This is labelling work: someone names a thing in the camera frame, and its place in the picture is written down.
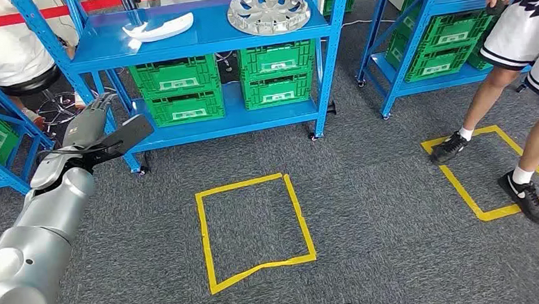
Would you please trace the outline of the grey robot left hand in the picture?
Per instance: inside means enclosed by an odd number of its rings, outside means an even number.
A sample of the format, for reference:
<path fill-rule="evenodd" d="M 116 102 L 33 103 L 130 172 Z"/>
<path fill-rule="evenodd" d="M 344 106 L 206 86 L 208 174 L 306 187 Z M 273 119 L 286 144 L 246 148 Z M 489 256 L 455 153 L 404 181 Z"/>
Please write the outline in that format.
<path fill-rule="evenodd" d="M 63 137 L 63 147 L 71 145 L 89 147 L 104 135 L 107 112 L 113 93 L 103 93 L 89 103 L 73 120 L 69 122 Z"/>

